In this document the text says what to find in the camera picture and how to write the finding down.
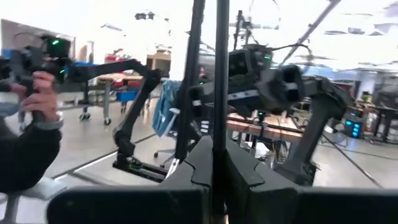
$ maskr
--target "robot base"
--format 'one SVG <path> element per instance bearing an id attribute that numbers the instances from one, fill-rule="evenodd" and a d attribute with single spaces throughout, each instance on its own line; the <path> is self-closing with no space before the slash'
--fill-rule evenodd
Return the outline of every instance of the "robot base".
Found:
<path id="1" fill-rule="evenodd" d="M 293 183 L 311 187 L 315 179 L 317 167 L 313 162 L 296 164 L 286 161 L 279 165 L 275 171 Z"/>
<path id="2" fill-rule="evenodd" d="M 112 166 L 116 169 L 157 183 L 163 182 L 167 175 L 167 170 L 163 168 L 146 164 L 133 157 L 125 157 L 121 154 L 118 155 L 118 159 L 113 162 Z"/>

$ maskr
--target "wristband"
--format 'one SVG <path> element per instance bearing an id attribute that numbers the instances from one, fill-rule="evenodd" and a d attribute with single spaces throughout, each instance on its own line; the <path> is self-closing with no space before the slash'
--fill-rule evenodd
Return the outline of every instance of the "wristband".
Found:
<path id="1" fill-rule="evenodd" d="M 58 121 L 56 122 L 37 122 L 35 123 L 36 127 L 41 130 L 56 130 L 60 129 L 63 126 L 63 115 L 61 112 L 57 112 Z"/>

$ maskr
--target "support beam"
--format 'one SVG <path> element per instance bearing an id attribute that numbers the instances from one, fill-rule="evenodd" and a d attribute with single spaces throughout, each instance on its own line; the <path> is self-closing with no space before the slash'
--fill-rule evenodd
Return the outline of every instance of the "support beam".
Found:
<path id="1" fill-rule="evenodd" d="M 326 16 L 331 12 L 337 4 L 339 4 L 341 0 L 330 0 L 330 4 L 326 9 L 319 15 L 319 17 L 316 19 L 316 21 L 313 24 L 309 25 L 308 30 L 304 35 L 299 38 L 296 44 L 303 44 L 305 40 L 307 40 L 312 32 L 319 26 L 319 24 L 326 18 Z M 283 65 L 293 54 L 294 52 L 298 49 L 298 47 L 292 47 L 292 50 L 286 55 L 285 59 L 280 63 L 280 65 Z"/>

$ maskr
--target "cable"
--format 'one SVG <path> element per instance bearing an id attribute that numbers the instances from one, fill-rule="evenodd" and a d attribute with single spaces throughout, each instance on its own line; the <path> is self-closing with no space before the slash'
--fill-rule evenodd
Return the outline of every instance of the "cable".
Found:
<path id="1" fill-rule="evenodd" d="M 271 48 L 271 50 L 272 50 L 272 51 L 276 51 L 276 50 L 281 50 L 281 49 L 285 49 L 285 48 L 288 48 L 288 47 L 304 47 L 304 48 L 306 48 L 306 49 L 308 50 L 308 60 L 307 60 L 307 62 L 304 64 L 305 67 L 303 68 L 303 73 L 305 74 L 305 73 L 310 69 L 310 66 L 312 66 L 312 62 L 311 62 L 311 61 L 312 61 L 313 58 L 314 58 L 314 56 L 313 56 L 313 54 L 312 54 L 312 50 L 311 50 L 307 45 L 298 44 L 298 43 L 296 43 L 296 44 L 289 44 L 289 45 L 285 45 L 285 46 L 282 46 L 282 47 Z"/>

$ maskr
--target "black metal pole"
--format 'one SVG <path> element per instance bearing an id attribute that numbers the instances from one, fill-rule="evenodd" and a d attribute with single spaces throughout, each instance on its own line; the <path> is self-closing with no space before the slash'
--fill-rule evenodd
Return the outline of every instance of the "black metal pole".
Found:
<path id="1" fill-rule="evenodd" d="M 194 0 L 192 8 L 191 32 L 188 40 L 187 60 L 185 63 L 185 74 L 180 89 L 181 113 L 179 117 L 178 130 L 189 130 L 191 122 L 192 102 L 189 97 L 189 89 L 198 81 L 198 56 L 201 36 L 201 23 L 203 21 L 203 11 L 205 10 L 205 0 Z M 188 131 L 178 132 L 177 143 L 175 145 L 175 158 L 182 162 L 187 156 Z"/>
<path id="2" fill-rule="evenodd" d="M 224 222 L 223 156 L 226 150 L 226 111 L 228 97 L 229 0 L 217 0 L 215 103 L 213 131 L 213 221 Z"/>
<path id="3" fill-rule="evenodd" d="M 239 10 L 238 18 L 236 18 L 236 30 L 234 34 L 234 50 L 236 50 L 236 46 L 238 44 L 239 31 L 241 30 L 242 14 L 243 14 L 242 10 Z"/>

